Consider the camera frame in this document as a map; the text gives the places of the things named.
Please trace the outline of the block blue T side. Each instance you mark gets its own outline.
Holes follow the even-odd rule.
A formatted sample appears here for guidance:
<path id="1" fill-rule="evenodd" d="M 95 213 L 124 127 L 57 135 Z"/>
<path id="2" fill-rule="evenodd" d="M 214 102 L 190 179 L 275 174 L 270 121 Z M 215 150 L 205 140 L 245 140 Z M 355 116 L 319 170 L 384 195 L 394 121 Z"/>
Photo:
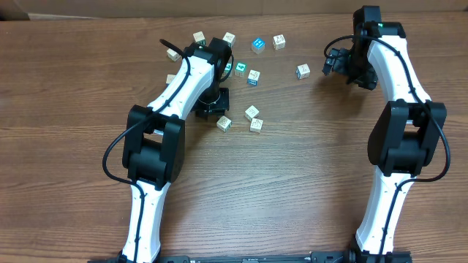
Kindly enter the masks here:
<path id="1" fill-rule="evenodd" d="M 308 78 L 310 75 L 310 68 L 308 64 L 301 64 L 296 67 L 295 71 L 297 77 L 299 80 L 302 80 L 304 78 Z"/>

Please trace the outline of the block green R number five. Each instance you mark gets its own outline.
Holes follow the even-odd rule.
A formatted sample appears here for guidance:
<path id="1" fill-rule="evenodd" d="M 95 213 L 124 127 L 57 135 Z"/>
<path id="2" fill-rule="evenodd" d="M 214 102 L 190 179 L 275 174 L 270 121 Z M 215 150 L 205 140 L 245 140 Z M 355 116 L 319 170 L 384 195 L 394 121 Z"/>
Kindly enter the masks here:
<path id="1" fill-rule="evenodd" d="M 258 118 L 253 118 L 249 127 L 251 132 L 260 133 L 263 127 L 263 120 Z"/>

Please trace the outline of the block green F side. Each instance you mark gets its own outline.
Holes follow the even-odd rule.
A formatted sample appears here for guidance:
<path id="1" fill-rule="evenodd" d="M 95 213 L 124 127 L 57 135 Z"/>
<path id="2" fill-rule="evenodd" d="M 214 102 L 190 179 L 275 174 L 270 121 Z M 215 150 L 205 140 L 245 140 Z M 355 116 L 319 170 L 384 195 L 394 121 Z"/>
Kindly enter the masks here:
<path id="1" fill-rule="evenodd" d="M 227 132 L 230 127 L 232 126 L 232 121 L 227 118 L 225 115 L 223 115 L 217 122 L 216 125 L 219 129 L 221 129 L 223 132 Z"/>

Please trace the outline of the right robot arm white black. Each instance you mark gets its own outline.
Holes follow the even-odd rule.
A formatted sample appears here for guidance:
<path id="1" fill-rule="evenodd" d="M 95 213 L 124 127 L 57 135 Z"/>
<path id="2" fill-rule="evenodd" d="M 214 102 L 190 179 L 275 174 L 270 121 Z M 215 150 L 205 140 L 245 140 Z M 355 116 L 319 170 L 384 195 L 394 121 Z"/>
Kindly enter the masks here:
<path id="1" fill-rule="evenodd" d="M 381 87 L 386 105 L 367 144 L 374 179 L 366 212 L 350 249 L 335 252 L 342 262 L 411 262 L 408 252 L 395 252 L 394 232 L 413 183 L 421 183 L 438 143 L 445 166 L 429 182 L 443 178 L 450 167 L 450 147 L 442 130 L 447 118 L 443 103 L 433 102 L 421 86 L 407 52 L 407 35 L 399 22 L 384 22 L 378 6 L 353 14 L 350 49 L 324 49 L 325 75 L 336 72 L 347 83 L 374 90 Z"/>

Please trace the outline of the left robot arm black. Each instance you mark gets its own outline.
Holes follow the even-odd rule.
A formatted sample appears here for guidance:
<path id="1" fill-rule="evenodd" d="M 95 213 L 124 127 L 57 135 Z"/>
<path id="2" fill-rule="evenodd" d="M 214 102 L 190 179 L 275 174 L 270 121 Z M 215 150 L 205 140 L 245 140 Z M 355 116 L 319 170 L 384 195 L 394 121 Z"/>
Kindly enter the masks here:
<path id="1" fill-rule="evenodd" d="M 229 109 L 229 91 L 220 86 L 229 44 L 213 38 L 177 49 L 183 61 L 172 82 L 148 106 L 134 105 L 127 117 L 122 164 L 132 190 L 127 241 L 118 262 L 157 262 L 165 197 L 184 163 L 185 120 L 190 113 L 207 118 Z"/>

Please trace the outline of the umbrella block blue side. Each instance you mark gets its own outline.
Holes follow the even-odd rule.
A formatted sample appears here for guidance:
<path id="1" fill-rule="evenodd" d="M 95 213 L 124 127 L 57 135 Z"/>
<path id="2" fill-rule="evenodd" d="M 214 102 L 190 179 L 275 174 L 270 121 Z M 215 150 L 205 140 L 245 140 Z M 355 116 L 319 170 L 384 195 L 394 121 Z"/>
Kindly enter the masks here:
<path id="1" fill-rule="evenodd" d="M 247 83 L 250 85 L 258 85 L 260 79 L 260 72 L 251 69 L 247 78 Z"/>

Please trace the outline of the block yellow C side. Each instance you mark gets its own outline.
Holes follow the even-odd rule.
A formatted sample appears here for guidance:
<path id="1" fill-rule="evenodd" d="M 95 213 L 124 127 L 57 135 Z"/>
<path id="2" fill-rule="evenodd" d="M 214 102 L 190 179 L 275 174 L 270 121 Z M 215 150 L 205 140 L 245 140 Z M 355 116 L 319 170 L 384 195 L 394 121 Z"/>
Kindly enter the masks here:
<path id="1" fill-rule="evenodd" d="M 252 121 L 260 114 L 260 111 L 254 106 L 250 106 L 248 109 L 245 110 L 245 116 L 249 121 Z"/>

